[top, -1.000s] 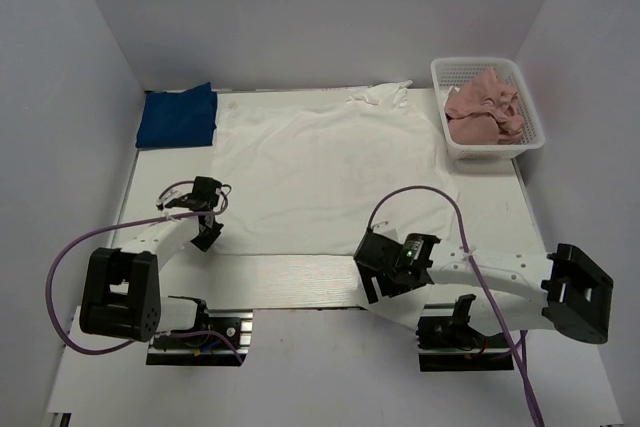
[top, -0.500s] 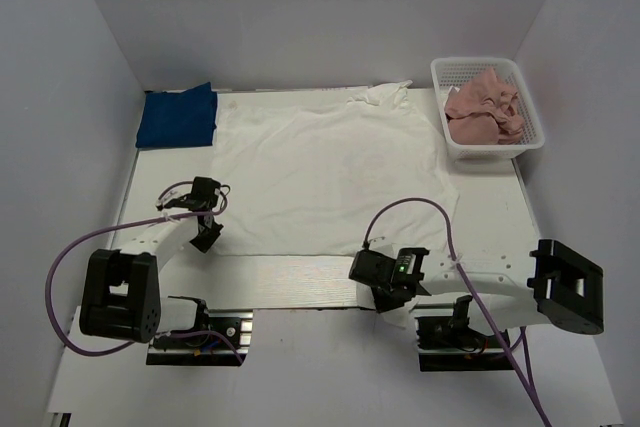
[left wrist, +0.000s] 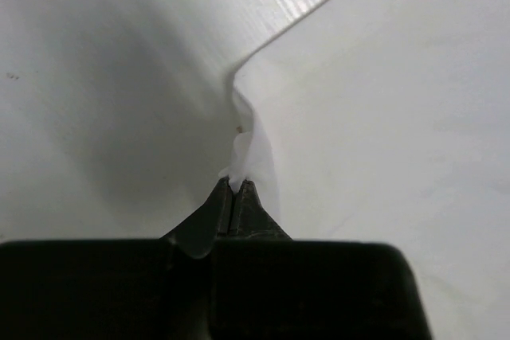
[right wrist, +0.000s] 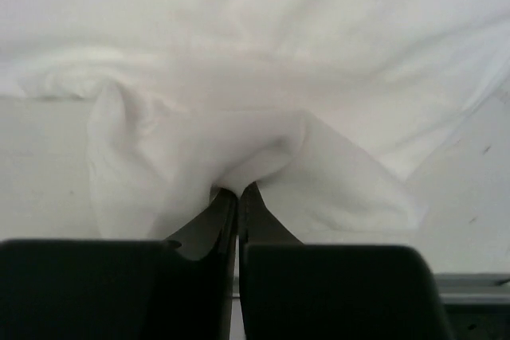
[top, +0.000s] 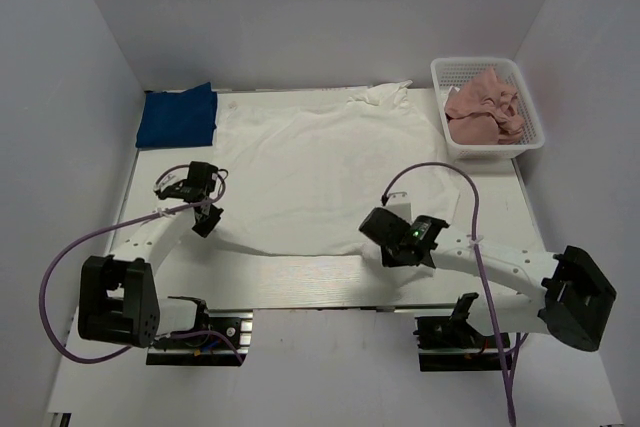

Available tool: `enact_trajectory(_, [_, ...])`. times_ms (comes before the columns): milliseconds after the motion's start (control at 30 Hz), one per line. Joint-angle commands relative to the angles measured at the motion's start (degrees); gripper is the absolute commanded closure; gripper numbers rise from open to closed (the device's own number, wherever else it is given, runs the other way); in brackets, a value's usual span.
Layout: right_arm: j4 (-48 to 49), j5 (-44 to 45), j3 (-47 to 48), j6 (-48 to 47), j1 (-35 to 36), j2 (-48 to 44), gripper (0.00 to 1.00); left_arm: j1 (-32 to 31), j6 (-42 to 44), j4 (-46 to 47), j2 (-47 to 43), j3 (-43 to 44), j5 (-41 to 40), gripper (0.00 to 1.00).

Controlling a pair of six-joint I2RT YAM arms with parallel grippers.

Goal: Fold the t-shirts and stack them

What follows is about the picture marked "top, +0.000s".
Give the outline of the white printed t-shirt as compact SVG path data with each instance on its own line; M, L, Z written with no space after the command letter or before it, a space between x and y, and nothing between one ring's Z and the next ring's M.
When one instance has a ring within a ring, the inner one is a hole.
M374 258L359 225L385 190L414 214L451 221L460 193L442 135L407 83L358 89L328 104L224 104L215 161L229 172L207 256Z

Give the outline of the pink t-shirt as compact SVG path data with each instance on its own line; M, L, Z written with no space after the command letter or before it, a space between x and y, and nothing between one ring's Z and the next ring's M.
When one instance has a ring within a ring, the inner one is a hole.
M524 135L525 120L518 112L518 90L488 67L445 103L450 136L460 145L512 145Z

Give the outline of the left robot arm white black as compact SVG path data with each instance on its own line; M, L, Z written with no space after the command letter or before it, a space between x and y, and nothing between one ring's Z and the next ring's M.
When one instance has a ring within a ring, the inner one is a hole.
M158 184L156 211L106 256L91 256L81 270L78 333L84 340L147 348L177 333L199 346L211 334L206 303L157 294L154 277L188 232L208 237L221 220L215 205L225 191L226 172L194 161L184 179Z

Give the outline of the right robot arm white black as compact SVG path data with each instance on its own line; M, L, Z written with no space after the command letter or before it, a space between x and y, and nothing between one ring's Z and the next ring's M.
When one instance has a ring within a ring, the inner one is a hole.
M510 289L466 299L451 321L453 337L472 346L499 326L504 333L547 334L574 349L595 352L617 292L592 257L568 246L561 253L526 252L473 242L447 222L426 215L408 222L376 207L359 227L387 267L426 266L473 276Z

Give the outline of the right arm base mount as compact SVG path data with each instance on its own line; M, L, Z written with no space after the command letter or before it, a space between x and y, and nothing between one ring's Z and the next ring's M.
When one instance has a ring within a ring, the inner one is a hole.
M484 372L501 370L493 335L478 333L465 321L447 316L415 319L420 371Z

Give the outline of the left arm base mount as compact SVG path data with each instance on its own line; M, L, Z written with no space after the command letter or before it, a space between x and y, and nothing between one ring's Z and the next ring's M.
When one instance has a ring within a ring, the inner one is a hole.
M205 310L190 332L159 339L146 355L148 366L239 367L245 360L253 331L251 311Z

